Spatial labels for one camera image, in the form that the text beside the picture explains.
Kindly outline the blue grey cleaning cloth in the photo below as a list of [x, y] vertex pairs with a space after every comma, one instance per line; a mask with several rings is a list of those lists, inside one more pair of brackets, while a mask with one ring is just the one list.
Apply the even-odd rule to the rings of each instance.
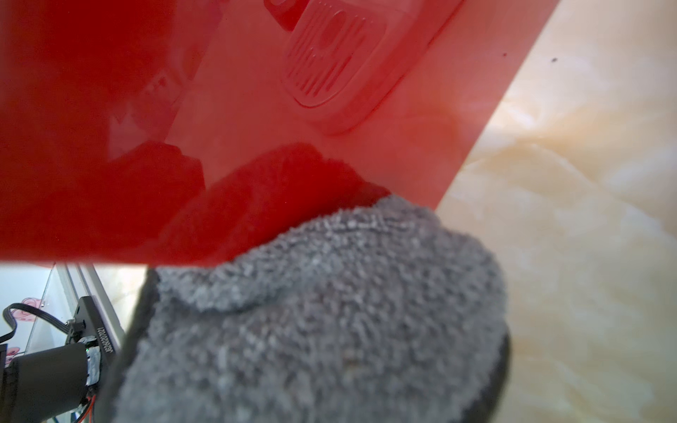
[[488, 422], [510, 374], [504, 275], [390, 196], [214, 267], [150, 269], [98, 422]]

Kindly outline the red coffee machine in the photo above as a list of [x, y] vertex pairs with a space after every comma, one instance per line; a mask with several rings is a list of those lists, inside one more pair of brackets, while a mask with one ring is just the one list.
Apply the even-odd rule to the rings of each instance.
[[1, 257], [218, 264], [436, 208], [554, 1], [4, 1]]

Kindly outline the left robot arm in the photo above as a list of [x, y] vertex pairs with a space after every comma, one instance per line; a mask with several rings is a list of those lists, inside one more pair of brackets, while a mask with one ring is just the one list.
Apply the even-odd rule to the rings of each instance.
[[1, 337], [2, 361], [18, 328], [15, 310], [52, 325], [66, 340], [61, 347], [23, 355], [2, 366], [1, 421], [58, 422], [59, 415], [75, 413], [75, 421], [93, 422], [100, 390], [118, 350], [95, 298], [79, 298], [74, 316], [66, 323], [39, 308], [12, 303], [3, 310], [11, 330]]

